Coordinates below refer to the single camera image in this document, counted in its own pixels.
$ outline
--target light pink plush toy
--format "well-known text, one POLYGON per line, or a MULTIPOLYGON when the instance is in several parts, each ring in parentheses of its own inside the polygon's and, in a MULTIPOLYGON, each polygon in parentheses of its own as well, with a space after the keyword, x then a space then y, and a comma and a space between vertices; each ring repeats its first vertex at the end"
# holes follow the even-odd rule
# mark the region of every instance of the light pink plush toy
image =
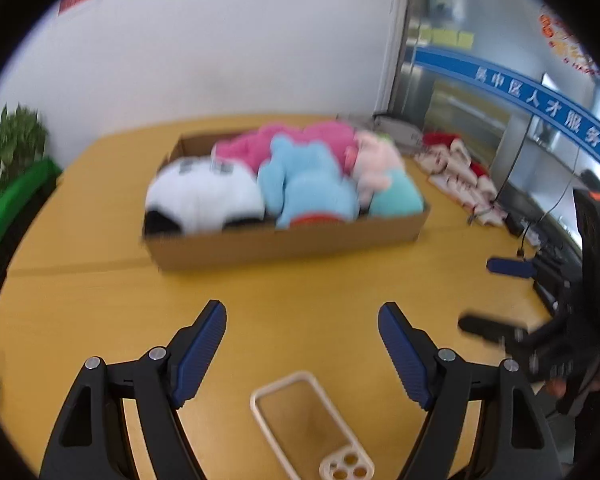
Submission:
POLYGON ((360 207, 369 206, 375 192, 389 189, 389 170, 404 170, 404 161, 394 144, 371 132, 355 135, 356 148, 345 150, 345 171, 358 183, 360 207))

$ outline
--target black cable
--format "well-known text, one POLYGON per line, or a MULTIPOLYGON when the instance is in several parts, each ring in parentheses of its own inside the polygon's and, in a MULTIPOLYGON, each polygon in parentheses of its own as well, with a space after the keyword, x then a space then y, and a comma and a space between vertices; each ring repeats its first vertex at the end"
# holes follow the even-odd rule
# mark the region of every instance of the black cable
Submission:
POLYGON ((516 256, 519 256, 520 258, 524 258, 525 257, 525 239, 526 239, 526 232, 529 231, 529 228, 533 225, 539 225, 540 223, 542 223, 542 220, 544 220, 544 218, 551 212, 553 211, 555 208, 558 207, 558 204, 560 203, 560 201, 564 198, 564 196, 567 194, 567 190, 569 189, 569 186, 571 185, 571 183, 573 182, 573 179, 576 176, 576 165, 578 163, 578 157, 580 156, 580 147, 578 146, 578 151, 576 153, 576 158, 573 161, 573 168, 571 169, 571 177, 569 179, 569 181, 567 182, 567 185, 564 187, 564 191, 562 192, 562 194, 560 195, 560 198, 558 199, 558 201, 552 206, 551 209, 548 209, 547 211, 545 211, 542 216, 540 217, 539 220, 537 220, 536 222, 529 222, 526 225, 526 228, 524 230, 524 232, 522 233, 522 241, 520 242, 520 247, 518 248, 518 250, 516 251, 516 256))

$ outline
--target wooden table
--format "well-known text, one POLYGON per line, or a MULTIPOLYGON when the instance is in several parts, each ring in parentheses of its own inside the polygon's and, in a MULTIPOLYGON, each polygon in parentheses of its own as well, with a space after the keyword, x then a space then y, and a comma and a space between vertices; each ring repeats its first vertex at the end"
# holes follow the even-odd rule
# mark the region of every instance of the wooden table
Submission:
MULTIPOLYGON (((67 170, 24 238, 0 296, 0 420, 33 468, 88 356, 135 359, 192 323, 209 298, 227 307, 226 335, 199 393, 179 413, 210 480, 286 478, 249 396, 296 370, 316 375, 376 464, 374 478, 397 477, 424 412, 406 397, 378 335, 385 301, 396 301, 437 345, 489 364, 503 355, 458 332, 463 310, 529 325, 546 319, 529 282, 484 269, 492 254, 515 254, 517 242, 504 229, 467 226, 459 206, 416 171, 432 214, 414 244, 215 272, 158 272, 139 245, 142 199, 178 133, 268 119, 205 120, 107 137, 67 170), (113 168, 117 173, 108 174, 113 168)), ((125 407, 141 478, 153 478, 135 406, 125 407)), ((478 406, 470 406, 454 469, 468 459, 477 415, 478 406)))

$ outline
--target pink plush toy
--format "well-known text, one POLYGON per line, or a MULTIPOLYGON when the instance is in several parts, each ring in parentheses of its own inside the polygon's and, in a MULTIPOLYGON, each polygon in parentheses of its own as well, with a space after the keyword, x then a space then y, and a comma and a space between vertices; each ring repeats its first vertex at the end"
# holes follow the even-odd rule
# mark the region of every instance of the pink plush toy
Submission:
POLYGON ((308 144, 312 140, 321 140, 330 148, 340 169, 345 171, 345 151, 347 148, 356 147, 353 133, 353 128, 337 121, 311 124, 304 130, 286 124, 265 124, 233 139, 216 142, 211 156, 224 160, 240 160, 257 174, 262 163, 271 158, 271 139, 276 134, 285 134, 294 144, 308 144))
POLYGON ((355 135, 356 147, 345 152, 345 171, 358 183, 360 206, 369 206, 375 192, 389 189, 389 170, 404 171, 404 161, 394 144, 371 132, 355 135))

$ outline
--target white phone case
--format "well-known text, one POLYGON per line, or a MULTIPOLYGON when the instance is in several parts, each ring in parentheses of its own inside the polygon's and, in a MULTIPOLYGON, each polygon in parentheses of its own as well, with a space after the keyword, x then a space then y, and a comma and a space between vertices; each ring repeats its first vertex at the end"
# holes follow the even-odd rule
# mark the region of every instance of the white phone case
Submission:
MULTIPOLYGON (((366 454, 363 447, 360 445, 356 436, 353 434, 351 429, 346 425, 340 413, 330 401, 329 397, 322 389, 317 379, 309 372, 301 371, 295 372, 279 381, 263 386, 257 389, 251 394, 251 411, 253 412, 256 421, 260 425, 262 433, 266 437, 271 449, 278 457, 278 460, 285 469, 287 475, 292 480, 313 480, 319 478, 321 480, 370 480, 374 474, 374 464, 366 454), (301 381, 305 381, 310 387, 311 392, 302 386, 301 381), (287 420, 300 420, 305 426, 304 428, 289 428, 281 427, 280 424, 284 422, 284 416, 282 421, 274 422, 274 427, 271 427, 270 421, 267 421, 267 414, 263 413, 260 402, 265 398, 272 396, 275 393, 281 393, 289 388, 298 389, 299 386, 303 387, 303 392, 299 392, 298 395, 304 397, 303 402, 300 402, 299 407, 284 406, 285 409, 296 410, 292 413, 292 416, 287 420), (309 410, 308 406, 311 403, 320 402, 321 406, 328 412, 319 414, 320 421, 318 421, 321 428, 315 427, 314 423, 311 422, 312 413, 301 413, 297 410, 309 410), (324 416, 330 416, 331 421, 325 421, 324 416), (276 437, 276 433, 280 436, 281 432, 286 434, 286 438, 283 438, 283 442, 279 442, 276 437), (312 454, 316 452, 321 453, 325 446, 330 446, 334 449, 324 453, 324 455, 317 456, 314 460, 311 458, 312 454), (311 463, 298 463, 298 460, 304 458, 311 463), (299 474, 296 469, 302 469, 304 476, 299 474)), ((280 413, 280 405, 277 407, 277 413, 280 413)))

